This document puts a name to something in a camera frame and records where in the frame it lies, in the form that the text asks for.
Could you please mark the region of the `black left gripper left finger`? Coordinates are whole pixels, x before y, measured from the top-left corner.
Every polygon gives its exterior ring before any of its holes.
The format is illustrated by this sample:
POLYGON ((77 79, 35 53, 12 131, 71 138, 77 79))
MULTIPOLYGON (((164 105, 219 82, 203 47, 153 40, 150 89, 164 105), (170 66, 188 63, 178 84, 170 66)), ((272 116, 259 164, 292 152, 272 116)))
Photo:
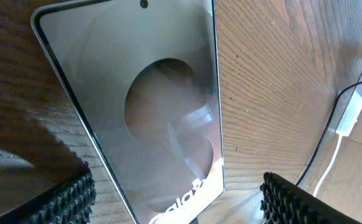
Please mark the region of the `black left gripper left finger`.
POLYGON ((0 167, 0 223, 89 223, 95 199, 86 161, 0 167))

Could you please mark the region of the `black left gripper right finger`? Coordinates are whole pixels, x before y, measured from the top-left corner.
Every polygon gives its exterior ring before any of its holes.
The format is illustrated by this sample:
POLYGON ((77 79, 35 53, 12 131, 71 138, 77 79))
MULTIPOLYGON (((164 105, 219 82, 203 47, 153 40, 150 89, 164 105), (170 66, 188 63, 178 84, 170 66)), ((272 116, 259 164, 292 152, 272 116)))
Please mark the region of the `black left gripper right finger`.
POLYGON ((360 224, 273 172, 260 186, 265 224, 360 224))

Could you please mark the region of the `gold Galaxy smartphone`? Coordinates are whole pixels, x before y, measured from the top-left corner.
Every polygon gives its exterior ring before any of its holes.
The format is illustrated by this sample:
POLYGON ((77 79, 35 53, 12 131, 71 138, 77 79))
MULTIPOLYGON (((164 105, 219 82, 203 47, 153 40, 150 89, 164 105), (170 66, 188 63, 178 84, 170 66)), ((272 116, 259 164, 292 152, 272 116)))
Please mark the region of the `gold Galaxy smartphone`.
POLYGON ((135 223, 192 223, 224 191, 214 3, 68 1, 31 26, 135 223))

